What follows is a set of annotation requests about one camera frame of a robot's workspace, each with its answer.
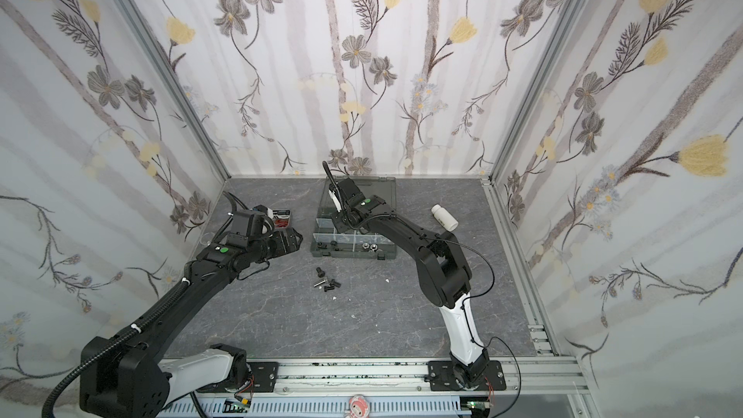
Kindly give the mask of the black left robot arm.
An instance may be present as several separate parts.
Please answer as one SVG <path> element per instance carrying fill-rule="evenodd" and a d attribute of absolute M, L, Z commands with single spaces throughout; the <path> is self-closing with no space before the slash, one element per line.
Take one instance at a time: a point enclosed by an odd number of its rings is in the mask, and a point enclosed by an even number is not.
<path fill-rule="evenodd" d="M 96 337 L 82 350 L 79 405 L 102 417 L 154 417 L 175 389 L 174 373 L 159 364 L 177 336 L 219 292 L 254 264 L 297 252 L 294 228 L 273 228 L 267 215 L 234 213 L 216 236 L 184 266 L 181 281 L 147 312 L 111 338 Z"/>

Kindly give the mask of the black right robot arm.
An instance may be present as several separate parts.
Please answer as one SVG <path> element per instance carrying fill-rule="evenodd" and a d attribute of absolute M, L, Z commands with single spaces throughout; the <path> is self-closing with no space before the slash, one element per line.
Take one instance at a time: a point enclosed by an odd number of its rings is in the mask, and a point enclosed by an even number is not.
<path fill-rule="evenodd" d="M 328 180 L 337 228 L 379 234 L 414 260 L 421 292 L 439 308 L 449 335 L 452 375 L 460 387 L 473 388 L 485 375 L 490 355 L 474 322 L 472 271 L 456 236 L 414 224 L 384 199 L 367 197 L 350 178 Z"/>

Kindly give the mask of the silver hex nut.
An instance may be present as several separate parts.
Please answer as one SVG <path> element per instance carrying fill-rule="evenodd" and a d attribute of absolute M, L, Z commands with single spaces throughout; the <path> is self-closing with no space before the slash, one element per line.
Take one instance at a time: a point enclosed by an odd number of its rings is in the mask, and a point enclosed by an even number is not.
<path fill-rule="evenodd" d="M 377 243 L 364 242 L 361 245 L 362 255 L 370 259 L 386 259 L 385 249 Z"/>

